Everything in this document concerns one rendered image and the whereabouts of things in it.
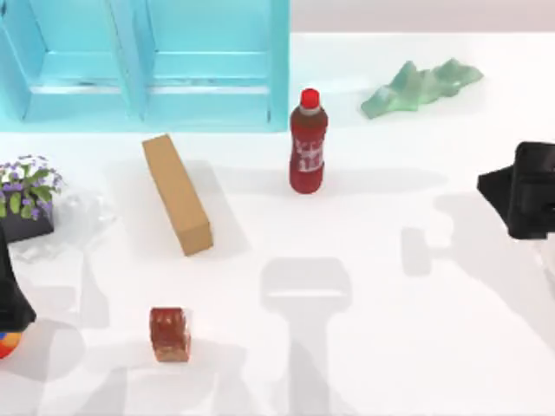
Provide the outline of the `purple flower plant pot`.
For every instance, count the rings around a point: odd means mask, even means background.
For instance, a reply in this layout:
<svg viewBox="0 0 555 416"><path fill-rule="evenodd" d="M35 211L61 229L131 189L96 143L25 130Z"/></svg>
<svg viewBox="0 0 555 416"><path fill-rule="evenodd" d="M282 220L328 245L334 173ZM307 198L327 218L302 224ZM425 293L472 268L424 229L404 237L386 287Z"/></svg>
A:
<svg viewBox="0 0 555 416"><path fill-rule="evenodd" d="M0 163L0 230L17 243L55 230L54 198L62 175L41 155L27 154Z"/></svg>

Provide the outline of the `light blue rack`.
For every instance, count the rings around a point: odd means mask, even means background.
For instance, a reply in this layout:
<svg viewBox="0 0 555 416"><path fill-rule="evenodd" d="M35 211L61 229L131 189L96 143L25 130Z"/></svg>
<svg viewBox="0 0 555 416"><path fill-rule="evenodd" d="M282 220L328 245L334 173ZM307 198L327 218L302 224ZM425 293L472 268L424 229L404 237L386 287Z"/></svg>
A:
<svg viewBox="0 0 555 416"><path fill-rule="evenodd" d="M0 132L283 131L291 0L0 0Z"/></svg>

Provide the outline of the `green mountain ornament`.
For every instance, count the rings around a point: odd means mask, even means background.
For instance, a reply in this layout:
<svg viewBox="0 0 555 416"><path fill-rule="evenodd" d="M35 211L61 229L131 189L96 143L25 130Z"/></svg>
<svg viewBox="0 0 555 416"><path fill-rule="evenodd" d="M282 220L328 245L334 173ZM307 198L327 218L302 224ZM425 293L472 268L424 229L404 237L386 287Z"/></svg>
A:
<svg viewBox="0 0 555 416"><path fill-rule="evenodd" d="M414 62L407 61L393 80L380 86L360 109L369 120L393 112L415 112L439 99L454 97L483 78L479 69L454 58L429 69L418 69Z"/></svg>

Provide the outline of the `brown cardboard box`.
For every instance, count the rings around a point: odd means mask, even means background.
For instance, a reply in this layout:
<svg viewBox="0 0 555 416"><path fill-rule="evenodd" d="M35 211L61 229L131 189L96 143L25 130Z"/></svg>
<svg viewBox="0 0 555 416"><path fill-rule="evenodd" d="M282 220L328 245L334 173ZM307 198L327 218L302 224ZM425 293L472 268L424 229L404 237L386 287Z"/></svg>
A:
<svg viewBox="0 0 555 416"><path fill-rule="evenodd" d="M149 172L185 256L213 247L204 206L168 134L142 142Z"/></svg>

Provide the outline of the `stack of coloured rings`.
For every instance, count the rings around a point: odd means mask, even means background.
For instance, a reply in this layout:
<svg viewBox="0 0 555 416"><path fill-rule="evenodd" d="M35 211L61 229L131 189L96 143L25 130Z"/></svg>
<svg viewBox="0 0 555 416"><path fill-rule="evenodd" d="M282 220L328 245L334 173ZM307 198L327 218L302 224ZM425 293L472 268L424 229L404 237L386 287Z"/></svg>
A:
<svg viewBox="0 0 555 416"><path fill-rule="evenodd" d="M0 360L11 355L22 339L21 333L0 332Z"/></svg>

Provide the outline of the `red bottle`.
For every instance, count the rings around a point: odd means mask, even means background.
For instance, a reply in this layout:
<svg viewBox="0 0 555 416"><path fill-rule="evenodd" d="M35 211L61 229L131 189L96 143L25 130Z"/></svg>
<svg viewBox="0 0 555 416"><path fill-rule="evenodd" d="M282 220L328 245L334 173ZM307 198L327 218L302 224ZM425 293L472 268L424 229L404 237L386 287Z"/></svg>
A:
<svg viewBox="0 0 555 416"><path fill-rule="evenodd" d="M316 192L323 182L324 138L329 117L314 88L306 88L290 117L291 156L289 181L300 194Z"/></svg>

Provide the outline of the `red bread in clear wrap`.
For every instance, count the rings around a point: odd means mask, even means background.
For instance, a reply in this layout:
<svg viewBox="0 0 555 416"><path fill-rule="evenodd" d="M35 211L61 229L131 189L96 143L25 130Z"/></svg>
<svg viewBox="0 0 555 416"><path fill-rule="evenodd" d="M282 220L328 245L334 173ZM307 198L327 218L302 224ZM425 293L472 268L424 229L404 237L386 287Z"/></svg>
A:
<svg viewBox="0 0 555 416"><path fill-rule="evenodd" d="M151 308L149 329L158 362L189 362L192 337L183 308Z"/></svg>

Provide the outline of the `clear glass dish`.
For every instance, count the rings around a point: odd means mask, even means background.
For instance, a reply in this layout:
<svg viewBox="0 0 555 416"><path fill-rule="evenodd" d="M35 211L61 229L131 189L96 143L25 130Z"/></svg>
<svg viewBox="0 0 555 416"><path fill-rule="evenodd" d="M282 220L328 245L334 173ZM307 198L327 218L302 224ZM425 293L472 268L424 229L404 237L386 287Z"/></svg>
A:
<svg viewBox="0 0 555 416"><path fill-rule="evenodd" d="M55 204L53 233L10 244L12 258L24 263L54 259L67 250L85 254L116 222L113 206L99 193L78 192Z"/></svg>

